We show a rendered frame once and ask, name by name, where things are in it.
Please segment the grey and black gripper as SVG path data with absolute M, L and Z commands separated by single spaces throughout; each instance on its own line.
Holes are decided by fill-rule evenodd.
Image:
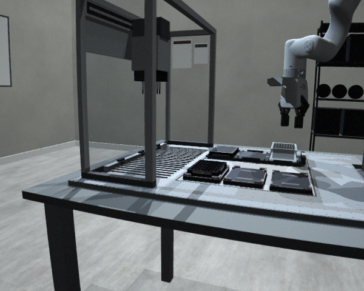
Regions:
M 289 79 L 289 86 L 282 86 L 281 100 L 278 103 L 281 126 L 289 126 L 289 111 L 295 109 L 294 128 L 303 128 L 303 117 L 309 108 L 308 84 L 305 78 Z

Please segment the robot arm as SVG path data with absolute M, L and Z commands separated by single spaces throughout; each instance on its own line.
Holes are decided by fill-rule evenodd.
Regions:
M 330 61 L 345 42 L 352 16 L 361 0 L 329 0 L 330 25 L 325 36 L 290 39 L 285 44 L 283 77 L 268 79 L 267 86 L 286 86 L 289 79 L 306 79 L 306 60 Z

